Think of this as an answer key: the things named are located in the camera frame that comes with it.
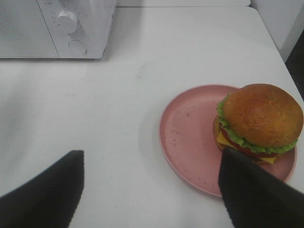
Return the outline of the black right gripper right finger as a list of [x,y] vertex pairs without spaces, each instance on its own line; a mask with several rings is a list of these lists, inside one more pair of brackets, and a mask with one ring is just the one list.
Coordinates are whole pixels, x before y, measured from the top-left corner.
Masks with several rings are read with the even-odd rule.
[[304,195],[235,149],[224,149],[218,184],[236,228],[302,228]]

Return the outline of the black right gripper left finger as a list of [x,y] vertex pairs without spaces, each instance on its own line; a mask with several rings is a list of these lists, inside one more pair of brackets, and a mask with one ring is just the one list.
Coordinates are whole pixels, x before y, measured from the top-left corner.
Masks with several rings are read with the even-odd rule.
[[84,152],[70,151],[0,198],[2,228],[67,228],[84,189]]

